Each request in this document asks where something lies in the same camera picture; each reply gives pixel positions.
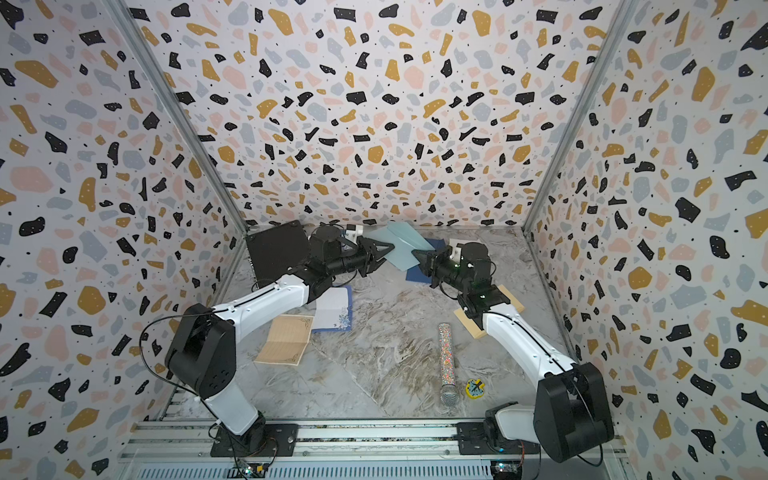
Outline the white blue-bordered letter paper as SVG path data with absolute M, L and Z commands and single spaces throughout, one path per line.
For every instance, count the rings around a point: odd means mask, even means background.
M 315 301 L 313 331 L 349 331 L 352 327 L 352 296 L 348 286 L 332 287 Z

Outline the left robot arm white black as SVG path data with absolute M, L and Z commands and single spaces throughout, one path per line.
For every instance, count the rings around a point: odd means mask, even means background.
M 246 437 L 260 431 L 263 415 L 235 382 L 237 344 L 274 318 L 317 300 L 338 275 L 365 277 L 395 249 L 389 242 L 346 238 L 333 225 L 318 227 L 308 238 L 306 260 L 278 279 L 237 300 L 214 307 L 195 304 L 181 316 L 165 366 L 200 398 L 226 431 Z

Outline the beige letter paper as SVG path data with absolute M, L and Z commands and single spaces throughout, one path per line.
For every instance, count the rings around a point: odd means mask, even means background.
M 309 344 L 313 317 L 281 315 L 271 322 L 266 343 L 254 362 L 297 366 Z

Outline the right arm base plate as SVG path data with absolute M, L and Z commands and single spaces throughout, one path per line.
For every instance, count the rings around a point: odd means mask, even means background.
M 484 422 L 458 422 L 457 442 L 461 455 L 520 455 L 541 452 L 536 443 L 509 440 L 500 433 L 489 434 Z

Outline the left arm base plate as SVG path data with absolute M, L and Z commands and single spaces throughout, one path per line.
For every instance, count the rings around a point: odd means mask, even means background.
M 295 423 L 255 423 L 242 435 L 219 425 L 210 456 L 225 457 L 291 457 L 298 438 Z

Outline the light blue envelope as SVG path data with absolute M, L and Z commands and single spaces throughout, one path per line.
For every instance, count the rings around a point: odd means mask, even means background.
M 406 222 L 389 223 L 386 227 L 372 230 L 368 236 L 394 246 L 394 249 L 385 255 L 385 259 L 403 272 L 419 264 L 418 259 L 412 254 L 413 250 L 434 249 L 415 228 Z

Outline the yellow envelope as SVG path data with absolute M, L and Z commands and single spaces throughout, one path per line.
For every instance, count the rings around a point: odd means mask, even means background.
M 501 294 L 507 298 L 508 303 L 515 308 L 518 314 L 525 311 L 525 306 L 514 296 L 514 294 L 509 289 L 507 289 L 504 285 L 499 285 L 498 289 Z M 466 315 L 466 311 L 462 308 L 456 309 L 453 314 L 473 339 L 480 339 L 487 335 L 481 316 L 478 316 L 476 319 L 472 319 Z

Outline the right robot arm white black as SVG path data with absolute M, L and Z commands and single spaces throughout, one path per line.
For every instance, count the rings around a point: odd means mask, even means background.
M 604 379 L 590 362 L 577 363 L 530 326 L 493 280 L 495 263 L 477 242 L 453 249 L 414 250 L 422 274 L 433 288 L 448 285 L 464 315 L 494 338 L 536 388 L 534 405 L 510 402 L 486 412 L 488 447 L 501 452 L 505 441 L 537 443 L 562 463 L 614 438 Z

